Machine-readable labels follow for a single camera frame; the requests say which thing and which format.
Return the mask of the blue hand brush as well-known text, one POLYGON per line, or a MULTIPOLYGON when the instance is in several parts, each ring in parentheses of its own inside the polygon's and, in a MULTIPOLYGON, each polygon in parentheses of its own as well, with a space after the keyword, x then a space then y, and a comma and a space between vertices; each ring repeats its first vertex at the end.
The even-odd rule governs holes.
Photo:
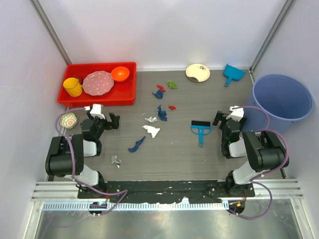
POLYGON ((190 130, 192 133, 198 135, 199 147, 203 147, 204 136, 211 132, 211 123, 209 121, 192 120, 190 130))

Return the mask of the blue dustpan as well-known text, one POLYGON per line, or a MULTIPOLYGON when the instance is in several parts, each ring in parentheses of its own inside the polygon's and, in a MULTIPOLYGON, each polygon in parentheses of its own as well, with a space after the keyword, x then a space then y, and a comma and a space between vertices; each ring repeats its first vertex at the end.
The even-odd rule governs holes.
POLYGON ((228 85, 234 81, 238 82, 240 81, 245 75, 245 72, 243 70, 240 70, 236 67, 233 67, 229 64, 226 65, 223 76, 226 78, 225 87, 228 87, 228 85))

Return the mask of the blue plastic bucket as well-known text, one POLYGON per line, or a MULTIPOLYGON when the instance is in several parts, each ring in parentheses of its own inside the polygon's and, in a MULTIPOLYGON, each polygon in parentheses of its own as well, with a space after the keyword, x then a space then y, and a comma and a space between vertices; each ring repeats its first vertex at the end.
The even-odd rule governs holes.
POLYGON ((265 75, 252 88, 244 109, 247 118, 243 131, 268 127, 283 133, 293 123, 309 116, 314 101, 309 90, 299 81, 285 75, 265 75))

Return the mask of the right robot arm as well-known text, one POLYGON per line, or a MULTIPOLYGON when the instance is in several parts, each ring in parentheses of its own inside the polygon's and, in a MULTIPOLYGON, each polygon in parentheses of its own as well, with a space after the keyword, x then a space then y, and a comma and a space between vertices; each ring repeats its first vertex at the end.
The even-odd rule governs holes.
POLYGON ((289 165, 286 147, 272 131, 242 132, 247 118, 242 108, 230 114, 217 111, 213 125, 222 132, 221 152, 226 158, 247 157, 241 167, 230 171, 225 179, 225 191, 229 196, 239 197, 248 190, 251 182, 275 169, 289 165))

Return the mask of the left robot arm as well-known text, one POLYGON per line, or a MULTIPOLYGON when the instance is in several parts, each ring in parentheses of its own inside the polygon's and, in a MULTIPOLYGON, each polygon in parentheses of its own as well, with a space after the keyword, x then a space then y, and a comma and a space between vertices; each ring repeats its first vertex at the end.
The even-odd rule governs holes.
POLYGON ((105 130, 118 129, 120 116, 109 113, 110 121, 97 116, 80 123, 82 132, 73 136, 53 137, 45 170, 49 176, 75 180, 79 191, 100 199, 108 193, 102 174, 84 163, 84 158, 99 156, 102 152, 100 137, 105 130))

